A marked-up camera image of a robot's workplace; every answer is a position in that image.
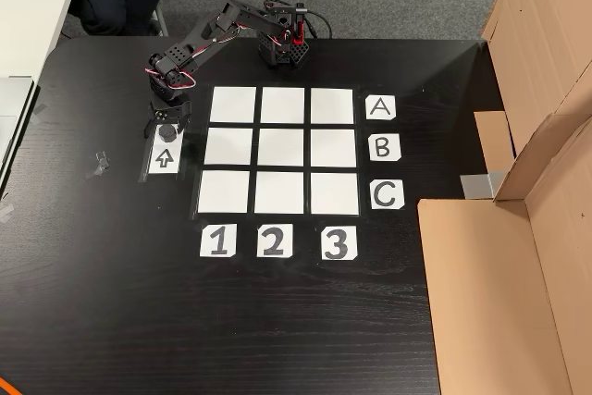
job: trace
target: letter b card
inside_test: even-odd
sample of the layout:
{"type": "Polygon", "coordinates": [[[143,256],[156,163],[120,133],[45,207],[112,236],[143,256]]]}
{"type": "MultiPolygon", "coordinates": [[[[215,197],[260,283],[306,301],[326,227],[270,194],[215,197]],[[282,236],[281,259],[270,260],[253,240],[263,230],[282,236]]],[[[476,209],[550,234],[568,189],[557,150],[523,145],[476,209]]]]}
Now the letter b card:
{"type": "Polygon", "coordinates": [[[398,161],[401,159],[399,134],[373,134],[368,138],[371,161],[398,161]]]}

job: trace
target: black table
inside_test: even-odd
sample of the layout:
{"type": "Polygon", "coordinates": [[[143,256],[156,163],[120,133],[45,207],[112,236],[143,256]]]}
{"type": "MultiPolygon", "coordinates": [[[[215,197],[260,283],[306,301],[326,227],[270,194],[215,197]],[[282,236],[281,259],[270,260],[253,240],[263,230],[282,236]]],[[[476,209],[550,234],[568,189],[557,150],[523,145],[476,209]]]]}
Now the black table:
{"type": "MultiPolygon", "coordinates": [[[[484,173],[474,110],[500,109],[477,42],[312,41],[298,70],[269,70],[239,39],[200,71],[178,178],[138,181],[151,97],[143,68],[165,38],[85,38],[49,57],[3,191],[0,377],[27,394],[437,394],[415,206],[462,198],[484,173]],[[392,122],[360,122],[360,141],[401,134],[406,205],[366,211],[355,261],[321,261],[323,217],[295,223],[294,255],[199,255],[190,218],[212,85],[342,86],[397,96],[392,122]],[[110,168],[89,175],[95,154],[110,168]]],[[[263,219],[246,216],[239,238],[263,219]]]]}

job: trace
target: robotic arm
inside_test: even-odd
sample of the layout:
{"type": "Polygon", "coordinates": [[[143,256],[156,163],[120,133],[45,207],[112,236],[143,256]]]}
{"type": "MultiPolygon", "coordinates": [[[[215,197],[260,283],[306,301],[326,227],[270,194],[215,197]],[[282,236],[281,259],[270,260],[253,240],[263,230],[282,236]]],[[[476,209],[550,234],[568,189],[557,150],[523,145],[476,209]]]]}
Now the robotic arm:
{"type": "Polygon", "coordinates": [[[304,41],[304,22],[308,10],[304,4],[264,3],[265,10],[228,0],[222,11],[201,19],[184,41],[162,55],[150,57],[150,86],[155,93],[151,102],[152,118],[144,137],[156,124],[177,123],[178,133],[187,126],[191,102],[180,101],[184,90],[195,86],[192,74],[213,55],[235,39],[244,29],[257,31],[259,55],[270,67],[280,64],[300,66],[308,56],[304,41]]]}

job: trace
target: cardboard flap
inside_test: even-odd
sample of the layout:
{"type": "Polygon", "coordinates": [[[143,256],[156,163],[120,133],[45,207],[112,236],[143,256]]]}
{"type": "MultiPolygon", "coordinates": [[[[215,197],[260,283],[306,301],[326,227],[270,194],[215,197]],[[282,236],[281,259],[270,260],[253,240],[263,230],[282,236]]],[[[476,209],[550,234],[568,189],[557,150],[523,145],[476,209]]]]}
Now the cardboard flap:
{"type": "Polygon", "coordinates": [[[547,116],[516,158],[496,194],[496,201],[525,199],[553,156],[587,118],[586,115],[547,116]]]}
{"type": "Polygon", "coordinates": [[[585,3],[497,0],[484,28],[518,154],[546,116],[592,115],[592,13],[585,3]]]}
{"type": "Polygon", "coordinates": [[[571,395],[524,202],[418,211],[442,395],[571,395]]]}
{"type": "Polygon", "coordinates": [[[592,393],[592,122],[526,198],[574,395],[592,393]]]}
{"type": "Polygon", "coordinates": [[[489,173],[508,171],[514,162],[508,120],[503,111],[475,112],[475,122],[489,173]]]}

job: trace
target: gray tape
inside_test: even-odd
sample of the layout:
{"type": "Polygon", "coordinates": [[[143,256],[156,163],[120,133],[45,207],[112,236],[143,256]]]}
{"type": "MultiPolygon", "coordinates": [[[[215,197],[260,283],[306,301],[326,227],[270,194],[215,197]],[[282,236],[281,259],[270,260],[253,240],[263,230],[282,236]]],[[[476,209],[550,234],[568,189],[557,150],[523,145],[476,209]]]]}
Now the gray tape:
{"type": "Polygon", "coordinates": [[[140,170],[140,178],[138,182],[146,182],[148,180],[148,169],[150,167],[150,155],[152,154],[152,146],[154,144],[154,138],[156,137],[156,126],[150,133],[150,137],[146,140],[144,146],[144,158],[142,160],[142,169],[140,170]]]}
{"type": "Polygon", "coordinates": [[[501,187],[501,183],[503,182],[503,180],[506,178],[506,175],[508,174],[508,171],[491,171],[489,172],[489,183],[491,185],[491,191],[493,192],[493,195],[495,196],[496,193],[498,192],[498,190],[501,187]]]}
{"type": "Polygon", "coordinates": [[[38,104],[31,113],[31,124],[38,125],[39,123],[43,122],[43,120],[39,117],[39,115],[47,108],[46,104],[38,104]]]}
{"type": "Polygon", "coordinates": [[[464,199],[491,199],[493,192],[489,183],[489,175],[461,176],[464,199]]]}
{"type": "Polygon", "coordinates": [[[96,155],[98,166],[94,170],[89,171],[86,174],[86,179],[94,178],[95,176],[102,176],[109,169],[109,158],[105,152],[98,152],[96,155]]]}
{"type": "Polygon", "coordinates": [[[12,219],[12,212],[15,211],[15,206],[13,204],[9,204],[7,206],[3,206],[0,208],[0,223],[5,224],[10,219],[12,219]]]}

